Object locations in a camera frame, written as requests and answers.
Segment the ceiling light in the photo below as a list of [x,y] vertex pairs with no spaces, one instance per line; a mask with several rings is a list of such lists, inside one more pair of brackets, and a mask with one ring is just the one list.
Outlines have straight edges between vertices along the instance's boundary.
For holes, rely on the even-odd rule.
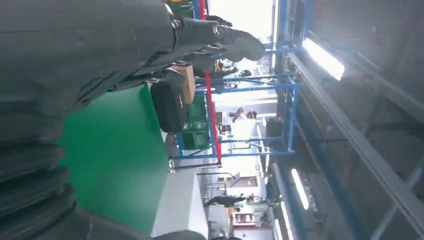
[[303,41],[302,46],[307,50],[310,57],[321,65],[321,67],[323,67],[333,78],[339,81],[342,79],[342,75],[345,72],[345,66],[335,57],[309,38]]
[[285,228],[287,229],[288,239],[293,240],[294,239],[293,238],[293,232],[292,232],[292,228],[290,227],[289,215],[287,215],[286,205],[284,205],[283,201],[280,203],[280,205],[281,205],[281,209],[282,209],[282,215],[284,217]]
[[284,240],[283,235],[281,234],[280,221],[276,219],[274,221],[274,225],[275,225],[275,231],[277,232],[277,237],[278,237],[277,240]]
[[309,208],[309,201],[308,197],[306,196],[304,186],[302,185],[301,178],[299,177],[299,173],[296,169],[292,169],[291,175],[293,176],[294,184],[296,185],[296,189],[299,193],[300,201],[302,202],[303,208],[307,210]]

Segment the black bag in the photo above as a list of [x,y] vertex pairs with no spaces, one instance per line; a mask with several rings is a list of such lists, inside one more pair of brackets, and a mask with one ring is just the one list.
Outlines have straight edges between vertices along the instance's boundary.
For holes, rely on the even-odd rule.
[[188,114],[183,87],[160,81],[151,86],[150,93],[162,131],[170,134],[182,132]]

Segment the blue metal frame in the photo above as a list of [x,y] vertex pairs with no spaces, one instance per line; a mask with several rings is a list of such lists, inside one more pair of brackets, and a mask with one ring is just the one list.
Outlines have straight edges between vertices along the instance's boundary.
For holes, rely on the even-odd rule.
[[[277,42],[270,42],[264,44],[266,48],[266,54],[284,54],[284,53],[298,53],[304,51],[302,47],[303,40],[308,35],[309,24],[312,13],[312,3],[311,0],[277,0],[279,1],[279,16],[278,16],[278,31],[277,31]],[[303,2],[304,8],[299,8],[300,2]],[[294,2],[294,19],[289,17],[291,3]],[[300,30],[300,41],[293,41],[295,27],[293,27],[293,31],[288,32],[290,21],[295,21],[298,19],[298,16],[304,12],[303,17],[303,26],[301,26]]]
[[370,239],[370,236],[368,235],[359,216],[357,215],[356,210],[348,197],[348,194],[340,184],[339,179],[337,178],[333,168],[327,160],[326,155],[322,150],[320,143],[317,141],[317,138],[315,137],[315,134],[311,129],[307,119],[300,112],[297,113],[297,119],[305,134],[307,142],[309,143],[314,155],[316,156],[317,164],[323,172],[330,189],[334,193],[335,200],[340,206],[341,213],[343,214],[347,226],[350,228],[354,239]]
[[[231,158],[231,157],[248,157],[248,156],[276,156],[276,155],[292,155],[295,153],[293,150],[293,135],[295,133],[295,122],[296,122],[296,112],[297,105],[299,101],[299,93],[300,88],[303,86],[302,84],[295,83],[292,79],[294,76],[294,72],[284,72],[282,74],[275,75],[264,75],[264,76],[255,76],[255,77],[237,77],[237,78],[229,78],[226,79],[228,81],[235,80],[260,80],[260,79],[275,79],[277,84],[266,85],[263,87],[255,86],[255,87],[246,87],[246,88],[224,88],[224,89],[216,89],[212,91],[213,94],[224,94],[224,93],[237,93],[237,92],[249,92],[249,91],[261,91],[261,90],[272,90],[272,89],[283,89],[287,93],[292,93],[290,96],[290,103],[286,104],[285,109],[290,112],[290,115],[283,119],[284,121],[284,131],[281,133],[281,136],[278,137],[253,137],[250,139],[230,139],[230,140],[219,140],[219,144],[226,143],[235,143],[235,142],[260,142],[260,141],[282,141],[284,146],[286,146],[285,150],[275,151],[271,149],[271,151],[267,152],[254,152],[254,153],[229,153],[229,154],[221,154],[222,158]],[[286,83],[281,83],[281,79],[289,79]],[[207,92],[203,89],[195,91],[195,95],[197,96],[206,96]],[[207,97],[205,97],[206,109],[209,108],[209,105],[213,104],[209,102]],[[217,157],[215,142],[212,139],[212,131],[215,126],[212,125],[211,118],[206,116],[208,119],[208,128],[209,128],[209,136],[210,136],[210,147],[212,148],[212,154],[201,154],[199,151],[196,153],[192,153],[190,155],[185,155],[183,151],[183,141],[181,139],[180,134],[176,134],[176,142],[179,148],[179,156],[172,157],[174,160],[184,160],[184,159],[213,159]]]

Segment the metal rail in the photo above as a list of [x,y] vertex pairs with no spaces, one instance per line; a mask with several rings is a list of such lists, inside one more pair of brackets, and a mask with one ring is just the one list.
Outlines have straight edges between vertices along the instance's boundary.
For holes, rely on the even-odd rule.
[[324,91],[319,81],[308,71],[299,58],[293,53],[288,53],[288,55],[300,72],[302,72],[306,83],[356,150],[360,159],[365,163],[418,235],[424,238],[423,203],[408,188],[405,182],[401,180],[378,151],[367,141],[364,135],[356,129],[346,114]]

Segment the ceiling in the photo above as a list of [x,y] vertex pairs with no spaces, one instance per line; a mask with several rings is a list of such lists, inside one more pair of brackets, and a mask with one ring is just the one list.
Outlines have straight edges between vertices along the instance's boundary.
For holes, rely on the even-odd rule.
[[[346,67],[345,75],[337,81],[307,54],[297,56],[351,123],[406,181],[424,156],[424,1],[312,0],[312,6],[308,38],[337,57]],[[327,161],[371,235],[392,201],[308,87],[302,90],[299,111],[321,140]],[[328,214],[315,237],[353,239],[325,177],[312,167],[313,158],[304,139],[298,137],[298,167]],[[422,176],[414,192],[423,199]],[[381,239],[417,237],[398,213]]]

